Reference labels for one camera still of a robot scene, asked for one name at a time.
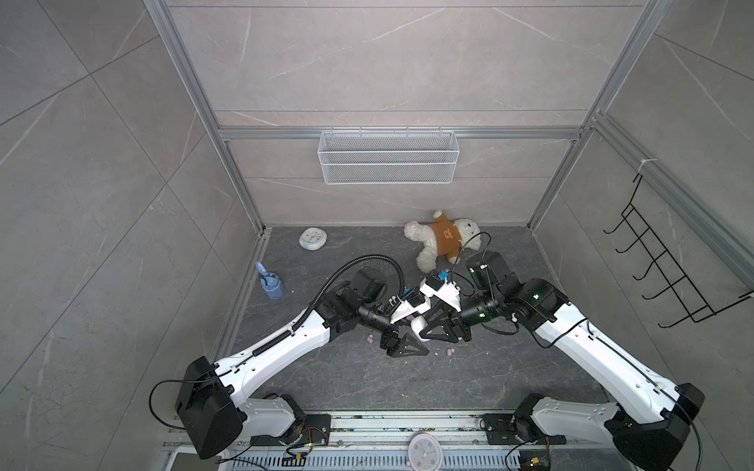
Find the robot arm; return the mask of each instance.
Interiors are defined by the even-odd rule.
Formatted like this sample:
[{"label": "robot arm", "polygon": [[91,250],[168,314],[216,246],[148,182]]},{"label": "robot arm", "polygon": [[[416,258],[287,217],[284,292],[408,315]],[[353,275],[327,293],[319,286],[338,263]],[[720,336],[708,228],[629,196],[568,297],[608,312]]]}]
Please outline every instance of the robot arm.
[{"label": "robot arm", "polygon": [[[358,324],[381,332],[380,347],[389,356],[428,354],[411,335],[399,338],[397,326],[405,325],[403,318],[413,313],[411,327],[420,341],[470,341],[472,326],[506,317],[544,339],[546,345],[535,338],[541,347],[559,348],[617,400],[582,404],[532,394],[510,424],[522,440],[544,434],[612,444],[646,471],[665,471],[688,436],[703,394],[643,365],[590,324],[548,282],[534,279],[521,284],[500,254],[488,252],[485,260],[475,255],[467,269],[477,293],[463,301],[447,273],[440,273],[422,281],[417,290],[406,290],[393,304],[382,305],[377,299],[385,279],[377,270],[365,268],[350,283],[319,295],[316,310],[312,305],[303,321],[306,310],[214,365],[204,357],[193,362],[186,370],[188,382],[181,387],[176,411],[199,456],[211,457],[239,436],[270,435],[288,443],[297,439],[305,416],[295,401],[286,395],[250,399],[252,393],[295,359]],[[441,302],[432,306],[435,297]],[[434,333],[438,328],[443,333]]]},{"label": "robot arm", "polygon": [[[556,401],[532,394],[516,410],[511,428],[523,440],[566,435],[615,446],[645,471],[666,471],[688,437],[704,395],[653,372],[599,331],[565,295],[545,280],[524,284],[496,252],[475,255],[467,269],[477,288],[457,311],[451,304],[422,324],[423,338],[471,340],[471,326],[496,317],[520,323],[557,347],[616,398],[606,404]],[[443,334],[433,334],[435,328]]]}]

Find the white wire basket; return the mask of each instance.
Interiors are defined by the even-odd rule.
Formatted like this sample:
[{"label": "white wire basket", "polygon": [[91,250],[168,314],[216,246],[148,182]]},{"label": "white wire basket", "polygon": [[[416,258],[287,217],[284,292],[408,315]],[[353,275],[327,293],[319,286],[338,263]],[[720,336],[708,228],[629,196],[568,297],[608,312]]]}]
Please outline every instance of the white wire basket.
[{"label": "white wire basket", "polygon": [[450,183],[458,140],[443,130],[331,130],[317,155],[328,185]]}]

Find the gray floor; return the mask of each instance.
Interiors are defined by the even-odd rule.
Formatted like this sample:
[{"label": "gray floor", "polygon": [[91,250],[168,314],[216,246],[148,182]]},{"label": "gray floor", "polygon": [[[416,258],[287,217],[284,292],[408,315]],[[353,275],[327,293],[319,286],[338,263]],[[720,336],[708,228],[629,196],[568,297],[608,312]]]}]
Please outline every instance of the gray floor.
[{"label": "gray floor", "polygon": [[[402,228],[326,228],[326,245],[309,252],[298,244],[304,228],[275,228],[264,255],[265,267],[284,281],[285,298],[271,301],[255,286],[235,343],[241,350],[291,320],[316,295],[327,277],[345,262],[367,253],[395,258],[406,284],[422,279],[415,257],[420,244]],[[521,280],[550,279],[541,253],[527,228],[487,228],[490,250],[500,252]],[[392,267],[374,266],[397,283]],[[347,272],[347,280],[353,271]],[[504,321],[492,321],[502,325]],[[304,409],[322,408],[514,408],[531,392],[561,400],[603,402],[598,383],[556,348],[543,350],[526,331],[503,337],[480,327],[472,342],[428,343],[429,356],[392,359],[375,343],[371,331],[358,326],[333,342],[304,355],[275,375],[255,396],[288,393]],[[455,348],[452,357],[448,347]]]}]

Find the round clock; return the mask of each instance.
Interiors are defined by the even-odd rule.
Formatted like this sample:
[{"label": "round clock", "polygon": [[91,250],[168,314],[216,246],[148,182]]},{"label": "round clock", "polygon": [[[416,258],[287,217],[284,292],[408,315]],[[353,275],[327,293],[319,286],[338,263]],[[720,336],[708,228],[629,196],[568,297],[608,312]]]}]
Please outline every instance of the round clock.
[{"label": "round clock", "polygon": [[309,228],[299,237],[299,244],[307,250],[317,250],[327,242],[327,233],[319,228]]},{"label": "round clock", "polygon": [[440,443],[429,433],[419,433],[409,443],[409,464],[414,471],[437,471],[443,464]]}]

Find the brown sweater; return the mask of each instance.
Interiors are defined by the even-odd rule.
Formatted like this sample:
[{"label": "brown sweater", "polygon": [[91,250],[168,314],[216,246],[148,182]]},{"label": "brown sweater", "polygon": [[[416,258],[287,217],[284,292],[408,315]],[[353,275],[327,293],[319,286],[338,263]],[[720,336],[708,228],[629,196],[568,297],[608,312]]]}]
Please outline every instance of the brown sweater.
[{"label": "brown sweater", "polygon": [[434,224],[430,227],[437,239],[437,256],[457,257],[461,249],[461,233],[448,220],[448,216],[445,216],[445,213],[441,214],[439,218],[435,218]]}]

